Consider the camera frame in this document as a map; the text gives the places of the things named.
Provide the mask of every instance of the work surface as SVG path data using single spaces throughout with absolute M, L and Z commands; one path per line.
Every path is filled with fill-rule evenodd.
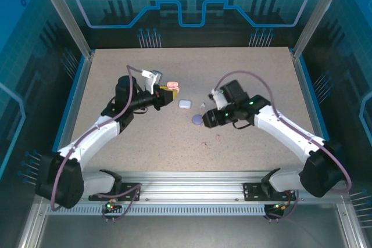
M 288 48 L 96 50 L 73 139 L 92 126 L 114 97 L 117 79 L 127 74 L 127 64 L 159 70 L 163 73 L 161 84 L 177 81 L 180 93 L 159 112 L 150 107 L 146 114 L 135 115 L 128 128 L 102 148 L 85 170 L 242 171 L 300 165 L 289 149 L 257 127 L 236 130 L 228 124 L 208 129 L 191 122 L 193 115 L 214 108 L 208 94 L 223 75 L 249 70 L 269 84 L 281 113 L 312 132 Z M 138 73 L 134 75 L 143 87 L 144 79 Z M 249 96 L 269 98 L 258 80 L 243 74 L 227 78 L 222 85 L 233 79 Z M 179 109 L 180 99 L 191 100 L 191 109 Z M 200 110 L 203 102 L 206 108 Z

